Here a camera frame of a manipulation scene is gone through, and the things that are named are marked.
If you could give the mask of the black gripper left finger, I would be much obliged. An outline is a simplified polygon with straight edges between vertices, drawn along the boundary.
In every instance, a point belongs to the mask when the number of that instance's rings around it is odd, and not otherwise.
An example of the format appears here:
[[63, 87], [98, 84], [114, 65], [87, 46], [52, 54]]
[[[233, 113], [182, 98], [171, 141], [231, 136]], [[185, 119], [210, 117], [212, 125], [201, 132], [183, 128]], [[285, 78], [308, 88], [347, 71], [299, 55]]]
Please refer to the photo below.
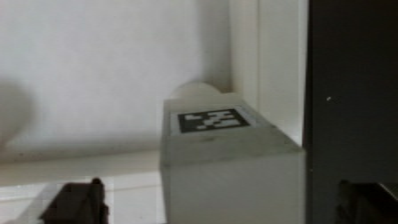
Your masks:
[[89, 183], [68, 183], [40, 216], [45, 224], [109, 224], [105, 184], [100, 178]]

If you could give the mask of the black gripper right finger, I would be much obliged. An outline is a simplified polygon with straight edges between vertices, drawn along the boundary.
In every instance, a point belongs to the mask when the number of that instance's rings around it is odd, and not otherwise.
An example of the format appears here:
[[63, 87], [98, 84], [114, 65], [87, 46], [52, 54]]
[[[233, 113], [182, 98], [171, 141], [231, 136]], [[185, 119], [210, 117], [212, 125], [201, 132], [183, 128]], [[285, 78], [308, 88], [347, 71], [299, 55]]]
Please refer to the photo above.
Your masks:
[[398, 224], [398, 183], [340, 182], [334, 224]]

